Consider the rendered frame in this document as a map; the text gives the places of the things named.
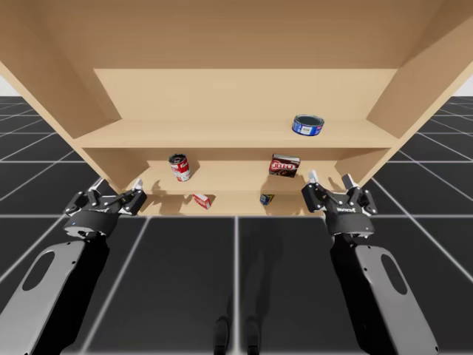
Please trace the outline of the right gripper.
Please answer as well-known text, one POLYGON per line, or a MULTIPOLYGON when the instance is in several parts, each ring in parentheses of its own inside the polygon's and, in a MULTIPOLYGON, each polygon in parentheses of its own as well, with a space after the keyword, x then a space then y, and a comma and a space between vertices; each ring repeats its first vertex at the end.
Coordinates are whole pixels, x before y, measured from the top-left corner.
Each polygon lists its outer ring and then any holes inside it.
POLYGON ((350 174, 342 176, 345 194, 328 192, 318 179, 316 171, 310 170, 308 182, 302 189, 307 210, 323 212, 329 235, 350 234, 352 237, 368 237, 374 233, 370 216, 377 215, 372 194, 362 189, 350 174))

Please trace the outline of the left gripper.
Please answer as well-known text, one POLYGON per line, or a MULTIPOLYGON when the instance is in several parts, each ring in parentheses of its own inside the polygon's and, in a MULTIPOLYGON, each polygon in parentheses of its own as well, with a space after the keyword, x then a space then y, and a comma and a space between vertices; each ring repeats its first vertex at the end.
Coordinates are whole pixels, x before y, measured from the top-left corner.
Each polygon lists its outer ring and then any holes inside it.
POLYGON ((91 239, 92 234, 108 237, 115 229, 120 214, 136 215, 146 202, 143 181, 117 196, 101 196, 104 180, 95 181, 87 190, 79 191, 64 208, 69 217, 64 231, 71 237, 91 239))

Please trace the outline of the dark red and brown carton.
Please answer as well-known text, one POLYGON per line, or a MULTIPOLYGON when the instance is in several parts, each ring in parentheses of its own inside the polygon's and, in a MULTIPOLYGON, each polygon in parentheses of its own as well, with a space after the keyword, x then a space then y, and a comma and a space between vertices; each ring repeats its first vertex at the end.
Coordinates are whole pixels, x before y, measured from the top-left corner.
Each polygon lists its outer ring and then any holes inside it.
POLYGON ((273 154, 269 166, 269 174, 287 178, 294 178, 296 176, 299 165, 299 157, 273 154))

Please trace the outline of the blue flat can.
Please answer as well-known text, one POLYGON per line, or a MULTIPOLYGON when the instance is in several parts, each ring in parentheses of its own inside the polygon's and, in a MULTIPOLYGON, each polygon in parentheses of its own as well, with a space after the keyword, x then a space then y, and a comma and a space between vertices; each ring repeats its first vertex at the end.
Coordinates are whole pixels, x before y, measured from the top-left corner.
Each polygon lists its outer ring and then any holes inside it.
POLYGON ((324 126, 324 119, 317 115, 297 115, 292 130, 303 136, 317 136, 324 126))

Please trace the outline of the red and white can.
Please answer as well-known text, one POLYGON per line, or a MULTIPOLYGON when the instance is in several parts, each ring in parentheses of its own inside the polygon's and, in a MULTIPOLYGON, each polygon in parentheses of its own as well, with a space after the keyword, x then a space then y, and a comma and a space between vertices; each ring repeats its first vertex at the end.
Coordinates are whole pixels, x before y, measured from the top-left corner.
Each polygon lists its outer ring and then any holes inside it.
POLYGON ((186 155, 174 154, 169 157, 169 163, 174 176, 179 182, 186 182, 190 179, 191 170, 186 155))

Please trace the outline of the pale wooden shelf unit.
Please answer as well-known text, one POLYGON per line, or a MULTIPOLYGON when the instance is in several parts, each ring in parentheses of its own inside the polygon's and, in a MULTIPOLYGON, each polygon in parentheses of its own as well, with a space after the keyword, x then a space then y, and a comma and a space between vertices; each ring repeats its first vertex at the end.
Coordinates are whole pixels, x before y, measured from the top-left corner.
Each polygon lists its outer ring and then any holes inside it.
POLYGON ((144 215, 306 214, 310 170, 366 183, 473 75, 473 0, 0 0, 0 75, 144 215))

